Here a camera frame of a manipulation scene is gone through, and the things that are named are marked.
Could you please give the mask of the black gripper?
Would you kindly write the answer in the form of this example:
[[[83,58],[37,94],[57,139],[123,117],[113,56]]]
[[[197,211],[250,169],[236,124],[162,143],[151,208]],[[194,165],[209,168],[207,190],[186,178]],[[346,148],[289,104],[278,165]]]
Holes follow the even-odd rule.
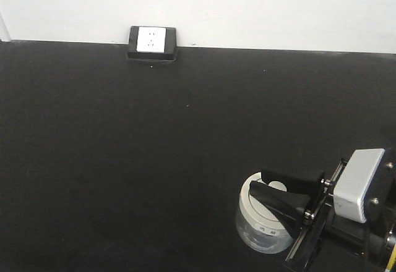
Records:
[[[361,260],[361,271],[395,271],[395,154],[384,153],[368,188],[365,223],[335,214],[333,191],[348,161],[342,159],[330,179],[323,179],[323,170],[309,171],[308,177],[261,170],[263,182],[281,182],[287,192],[250,182],[249,194],[279,220],[292,238],[297,237],[285,259],[287,271],[308,271],[325,240],[356,255]],[[307,209],[322,185],[316,207]],[[300,232],[304,214],[306,225]]]

